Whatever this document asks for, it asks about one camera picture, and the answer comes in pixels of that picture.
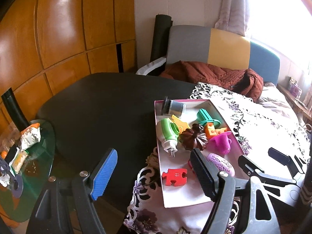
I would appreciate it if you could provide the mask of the red metallic cylinder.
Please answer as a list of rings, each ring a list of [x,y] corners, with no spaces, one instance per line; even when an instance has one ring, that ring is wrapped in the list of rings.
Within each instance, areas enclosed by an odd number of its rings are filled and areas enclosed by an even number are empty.
[[[194,168],[193,168],[190,160],[188,160],[188,166],[191,169],[191,171],[195,174]]]

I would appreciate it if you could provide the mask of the red foam puzzle piece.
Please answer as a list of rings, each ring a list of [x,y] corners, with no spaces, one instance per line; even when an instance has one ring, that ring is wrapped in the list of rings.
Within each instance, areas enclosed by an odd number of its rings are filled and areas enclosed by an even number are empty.
[[[162,179],[165,186],[184,186],[187,183],[187,169],[176,168],[168,169],[167,172],[162,173]]]

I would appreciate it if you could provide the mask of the magenta funnel toy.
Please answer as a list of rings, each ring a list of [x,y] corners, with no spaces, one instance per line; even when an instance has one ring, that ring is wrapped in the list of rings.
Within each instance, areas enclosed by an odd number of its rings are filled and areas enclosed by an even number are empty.
[[[219,135],[212,137],[209,141],[215,144],[215,147],[221,154],[226,155],[230,152],[231,149],[232,140],[229,138],[231,134],[232,132],[230,131],[223,132]]]

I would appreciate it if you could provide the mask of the round green glass table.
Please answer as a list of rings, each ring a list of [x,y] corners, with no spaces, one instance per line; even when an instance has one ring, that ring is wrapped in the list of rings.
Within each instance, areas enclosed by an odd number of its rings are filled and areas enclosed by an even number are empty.
[[[54,160],[56,143],[52,125],[41,119],[32,122],[40,123],[41,141],[28,149],[29,155],[19,172],[23,178],[23,193],[20,198],[15,198],[10,187],[1,186],[1,213],[15,222],[25,222],[30,218]]]

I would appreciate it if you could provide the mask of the orange holed block toy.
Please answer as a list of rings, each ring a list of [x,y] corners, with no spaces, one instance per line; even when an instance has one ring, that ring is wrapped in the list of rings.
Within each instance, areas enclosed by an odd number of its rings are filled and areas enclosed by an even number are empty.
[[[208,139],[211,139],[211,138],[213,138],[219,134],[222,134],[222,133],[225,133],[228,131],[229,131],[229,129],[227,127],[222,127],[222,128],[216,129],[213,123],[207,123],[204,126],[204,132],[205,132],[206,137]]]

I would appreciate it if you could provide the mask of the wooden side shelf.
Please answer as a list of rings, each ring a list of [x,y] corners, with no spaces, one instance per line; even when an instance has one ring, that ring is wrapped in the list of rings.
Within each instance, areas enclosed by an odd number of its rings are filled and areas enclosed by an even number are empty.
[[[285,96],[285,98],[290,101],[293,105],[293,110],[296,113],[302,113],[302,115],[311,121],[311,111],[308,110],[303,104],[300,103],[285,87],[277,84],[277,89]]]

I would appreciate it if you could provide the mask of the pink bed blanket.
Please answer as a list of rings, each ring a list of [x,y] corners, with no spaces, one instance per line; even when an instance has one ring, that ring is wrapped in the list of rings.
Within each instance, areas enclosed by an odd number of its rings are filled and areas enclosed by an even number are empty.
[[[262,106],[265,113],[277,122],[279,125],[299,125],[302,127],[302,121],[298,119],[285,96],[277,89],[272,82],[265,82],[260,97],[256,101]]]

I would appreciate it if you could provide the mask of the teal green funnel toy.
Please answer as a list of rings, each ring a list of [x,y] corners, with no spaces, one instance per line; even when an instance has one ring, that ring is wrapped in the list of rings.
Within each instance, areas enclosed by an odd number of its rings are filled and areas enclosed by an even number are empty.
[[[213,123],[215,128],[219,128],[221,125],[221,122],[218,119],[214,119],[204,108],[200,108],[196,117],[197,123],[199,123],[201,126],[205,126],[207,123]]]

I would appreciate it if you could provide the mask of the small purple box on shelf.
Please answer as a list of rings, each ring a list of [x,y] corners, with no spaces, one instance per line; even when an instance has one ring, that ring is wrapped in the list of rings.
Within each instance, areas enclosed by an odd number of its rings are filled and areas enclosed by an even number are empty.
[[[301,97],[302,89],[298,86],[297,81],[293,77],[289,77],[287,89],[296,99]]]

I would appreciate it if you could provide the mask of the rust brown quilted jacket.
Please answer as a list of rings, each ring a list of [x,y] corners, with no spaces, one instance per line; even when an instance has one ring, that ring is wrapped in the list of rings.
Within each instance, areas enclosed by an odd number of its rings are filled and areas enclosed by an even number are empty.
[[[178,61],[161,77],[188,83],[208,83],[252,98],[256,102],[263,90],[263,78],[252,69],[232,70],[198,61]]]

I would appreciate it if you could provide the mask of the grey black cylinder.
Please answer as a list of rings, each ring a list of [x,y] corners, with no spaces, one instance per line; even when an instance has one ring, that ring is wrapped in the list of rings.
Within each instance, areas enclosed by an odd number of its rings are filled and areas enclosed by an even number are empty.
[[[186,105],[184,103],[169,99],[167,96],[163,100],[161,107],[161,115],[175,115],[176,117],[181,117],[181,115],[185,112]]]

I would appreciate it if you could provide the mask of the grey yellow blue headboard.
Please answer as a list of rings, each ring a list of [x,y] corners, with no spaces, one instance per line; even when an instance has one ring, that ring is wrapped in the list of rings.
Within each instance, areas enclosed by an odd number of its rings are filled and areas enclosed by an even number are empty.
[[[170,28],[166,68],[178,61],[199,61],[232,70],[252,69],[278,84],[280,59],[265,47],[235,33],[197,25]]]

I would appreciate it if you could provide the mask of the pink patterned curtain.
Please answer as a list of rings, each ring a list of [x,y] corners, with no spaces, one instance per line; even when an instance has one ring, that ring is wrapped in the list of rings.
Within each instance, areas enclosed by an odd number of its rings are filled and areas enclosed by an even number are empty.
[[[248,0],[222,0],[219,19],[215,24],[216,29],[245,36],[248,22]]]

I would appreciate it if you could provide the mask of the black rolled mat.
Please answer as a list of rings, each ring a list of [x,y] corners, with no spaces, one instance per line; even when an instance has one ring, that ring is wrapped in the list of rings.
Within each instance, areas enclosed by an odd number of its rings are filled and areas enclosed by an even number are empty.
[[[150,62],[166,57],[172,24],[173,20],[169,15],[158,14],[155,16]]]

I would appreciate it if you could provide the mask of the wooden wardrobe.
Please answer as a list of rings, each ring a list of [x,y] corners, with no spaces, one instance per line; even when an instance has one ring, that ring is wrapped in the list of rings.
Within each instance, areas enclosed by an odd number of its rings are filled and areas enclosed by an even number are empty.
[[[134,0],[15,0],[1,20],[1,92],[26,119],[81,78],[137,69]]]

